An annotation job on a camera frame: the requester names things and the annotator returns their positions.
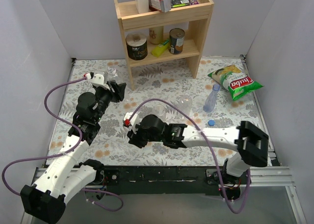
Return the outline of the crushed clear bottle blue-white cap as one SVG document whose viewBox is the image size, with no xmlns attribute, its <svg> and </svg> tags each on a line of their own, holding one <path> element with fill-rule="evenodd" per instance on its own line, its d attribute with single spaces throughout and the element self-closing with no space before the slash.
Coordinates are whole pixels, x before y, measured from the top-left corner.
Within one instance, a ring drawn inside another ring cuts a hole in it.
<svg viewBox="0 0 314 224">
<path fill-rule="evenodd" d="M 114 67 L 109 67 L 106 70 L 96 70 L 94 71 L 94 74 L 102 75 L 104 77 L 104 83 L 107 83 L 108 81 L 115 81 L 118 84 L 122 83 L 122 80 Z"/>
</svg>

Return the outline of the clear bottle with silver cap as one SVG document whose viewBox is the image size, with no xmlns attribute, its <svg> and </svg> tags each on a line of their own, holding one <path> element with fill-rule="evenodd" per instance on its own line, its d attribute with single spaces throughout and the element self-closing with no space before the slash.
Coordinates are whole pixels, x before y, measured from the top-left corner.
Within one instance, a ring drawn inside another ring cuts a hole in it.
<svg viewBox="0 0 314 224">
<path fill-rule="evenodd" d="M 157 116 L 163 122 L 166 120 L 166 108 L 163 105 L 155 105 L 153 107 L 153 115 Z"/>
</svg>

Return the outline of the clear bottle with white cap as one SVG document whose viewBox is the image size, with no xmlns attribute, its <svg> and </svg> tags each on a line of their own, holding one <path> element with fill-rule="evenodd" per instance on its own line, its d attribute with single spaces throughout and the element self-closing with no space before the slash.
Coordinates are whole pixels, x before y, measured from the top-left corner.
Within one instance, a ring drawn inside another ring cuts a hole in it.
<svg viewBox="0 0 314 224">
<path fill-rule="evenodd" d="M 192 97 L 189 93 L 184 93 L 179 100 L 179 109 L 189 116 L 192 108 Z"/>
</svg>

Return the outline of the blue bottle cap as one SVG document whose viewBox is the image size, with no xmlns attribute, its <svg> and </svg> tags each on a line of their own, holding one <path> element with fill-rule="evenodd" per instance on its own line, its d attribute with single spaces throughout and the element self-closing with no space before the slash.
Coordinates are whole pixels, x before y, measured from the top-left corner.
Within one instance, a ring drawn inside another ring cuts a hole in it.
<svg viewBox="0 0 314 224">
<path fill-rule="evenodd" d="M 209 126 L 214 126 L 215 125 L 215 121 L 214 120 L 209 120 L 208 121 L 208 125 Z"/>
</svg>

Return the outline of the clear bottle with blue cap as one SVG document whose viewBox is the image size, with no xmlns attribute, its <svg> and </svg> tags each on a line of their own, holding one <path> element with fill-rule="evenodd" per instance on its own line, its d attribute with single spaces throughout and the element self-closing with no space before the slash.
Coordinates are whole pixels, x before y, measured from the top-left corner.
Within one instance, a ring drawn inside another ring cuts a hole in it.
<svg viewBox="0 0 314 224">
<path fill-rule="evenodd" d="M 217 101 L 217 96 L 218 92 L 220 90 L 220 85 L 219 84 L 214 84 L 211 93 L 208 95 L 205 104 L 203 106 L 203 110 L 207 113 L 210 113 L 214 110 L 216 101 Z"/>
</svg>

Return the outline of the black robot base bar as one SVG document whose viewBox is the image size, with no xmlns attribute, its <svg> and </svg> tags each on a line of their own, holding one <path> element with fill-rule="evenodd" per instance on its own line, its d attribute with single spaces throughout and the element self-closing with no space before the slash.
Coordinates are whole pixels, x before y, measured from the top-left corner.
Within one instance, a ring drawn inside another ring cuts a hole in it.
<svg viewBox="0 0 314 224">
<path fill-rule="evenodd" d="M 216 167 L 103 166 L 87 187 L 105 187 L 117 195 L 205 194 L 219 196 Z"/>
</svg>

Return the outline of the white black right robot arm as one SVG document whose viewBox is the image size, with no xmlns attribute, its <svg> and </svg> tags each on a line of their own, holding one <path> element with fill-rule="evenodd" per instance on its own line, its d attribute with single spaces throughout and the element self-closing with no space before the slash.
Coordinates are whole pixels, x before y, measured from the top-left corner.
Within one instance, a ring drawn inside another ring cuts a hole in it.
<svg viewBox="0 0 314 224">
<path fill-rule="evenodd" d="M 221 170 L 224 183 L 236 182 L 251 167 L 268 165 L 269 136 L 249 121 L 241 121 L 239 126 L 198 131 L 186 124 L 167 124 L 153 114 L 140 119 L 137 114 L 126 113 L 123 124 L 129 129 L 129 144 L 138 148 L 148 142 L 161 142 L 172 149 L 211 146 L 235 151 Z"/>
</svg>

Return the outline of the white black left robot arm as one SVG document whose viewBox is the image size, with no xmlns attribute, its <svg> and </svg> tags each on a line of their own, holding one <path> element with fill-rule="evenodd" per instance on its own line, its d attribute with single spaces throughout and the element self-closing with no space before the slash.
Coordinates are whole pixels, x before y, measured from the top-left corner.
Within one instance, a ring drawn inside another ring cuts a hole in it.
<svg viewBox="0 0 314 224">
<path fill-rule="evenodd" d="M 97 160 L 84 162 L 73 175 L 70 172 L 78 159 L 97 136 L 99 121 L 111 102 L 123 101 L 125 83 L 109 81 L 93 84 L 95 92 L 78 97 L 72 127 L 53 162 L 31 185 L 25 185 L 20 196 L 26 213 L 55 224 L 62 217 L 67 203 L 87 184 L 101 184 L 105 178 L 103 165 Z"/>
</svg>

